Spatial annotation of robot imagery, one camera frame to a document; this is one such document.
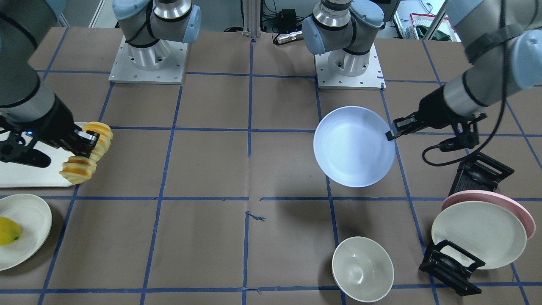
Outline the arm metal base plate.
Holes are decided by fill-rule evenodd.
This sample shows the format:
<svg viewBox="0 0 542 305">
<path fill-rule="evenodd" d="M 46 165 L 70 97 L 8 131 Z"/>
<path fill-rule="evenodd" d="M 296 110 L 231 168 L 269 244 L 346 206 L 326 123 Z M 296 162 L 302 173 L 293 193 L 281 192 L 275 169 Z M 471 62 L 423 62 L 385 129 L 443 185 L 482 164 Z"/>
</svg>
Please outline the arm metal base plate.
<svg viewBox="0 0 542 305">
<path fill-rule="evenodd" d="M 113 83 L 182 85 L 189 46 L 159 40 L 153 46 L 136 48 L 123 37 L 108 79 Z"/>
<path fill-rule="evenodd" d="M 314 56 L 320 89 L 367 89 L 387 87 L 374 44 L 364 55 L 335 50 Z"/>
</svg>

